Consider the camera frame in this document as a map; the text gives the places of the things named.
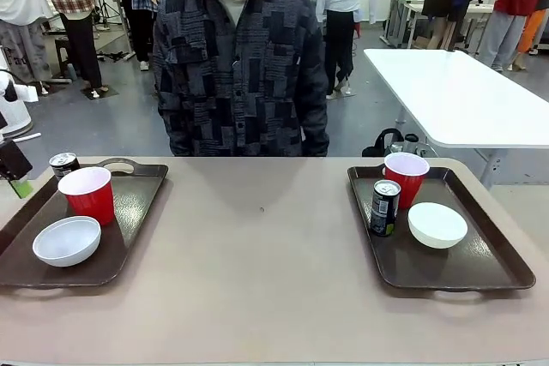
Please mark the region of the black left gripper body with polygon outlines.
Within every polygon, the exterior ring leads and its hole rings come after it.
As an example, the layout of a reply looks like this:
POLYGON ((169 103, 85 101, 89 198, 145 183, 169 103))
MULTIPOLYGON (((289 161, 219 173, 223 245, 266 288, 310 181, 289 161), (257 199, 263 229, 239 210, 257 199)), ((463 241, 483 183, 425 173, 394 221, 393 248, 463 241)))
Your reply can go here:
POLYGON ((3 141, 0 146, 0 173, 8 181, 25 177, 32 169, 27 157, 14 141, 3 141))

